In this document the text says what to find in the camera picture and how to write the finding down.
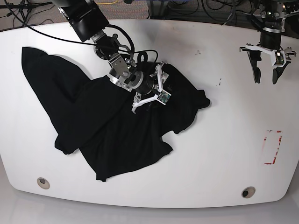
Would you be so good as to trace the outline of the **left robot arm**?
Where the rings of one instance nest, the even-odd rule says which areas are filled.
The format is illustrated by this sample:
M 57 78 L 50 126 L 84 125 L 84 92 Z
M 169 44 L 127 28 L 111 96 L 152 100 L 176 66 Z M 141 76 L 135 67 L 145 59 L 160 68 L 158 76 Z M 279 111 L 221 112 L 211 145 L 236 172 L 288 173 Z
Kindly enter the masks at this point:
M 299 2 L 297 0 L 256 0 L 255 10 L 260 11 L 257 18 L 252 12 L 248 15 L 251 25 L 260 32 L 260 41 L 257 45 L 247 43 L 240 47 L 239 51 L 246 52 L 253 72 L 255 83 L 260 83 L 261 71 L 257 62 L 261 61 L 261 53 L 271 58 L 273 67 L 272 83 L 276 84 L 286 67 L 291 63 L 290 56 L 296 56 L 291 47 L 281 47 L 281 37 L 285 32 L 285 20 L 288 17 L 299 14 Z

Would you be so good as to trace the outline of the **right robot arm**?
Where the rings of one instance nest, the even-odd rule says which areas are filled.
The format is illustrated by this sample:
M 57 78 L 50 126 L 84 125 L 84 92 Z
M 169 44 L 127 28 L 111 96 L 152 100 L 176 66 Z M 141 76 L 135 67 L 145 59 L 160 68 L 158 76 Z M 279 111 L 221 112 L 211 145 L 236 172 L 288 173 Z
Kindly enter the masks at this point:
M 92 40 L 96 55 L 108 61 L 110 82 L 135 92 L 132 112 L 153 101 L 167 104 L 171 94 L 163 87 L 168 78 L 162 71 L 164 63 L 148 62 L 149 50 L 136 51 L 130 36 L 110 24 L 93 0 L 54 0 L 53 4 L 81 42 Z

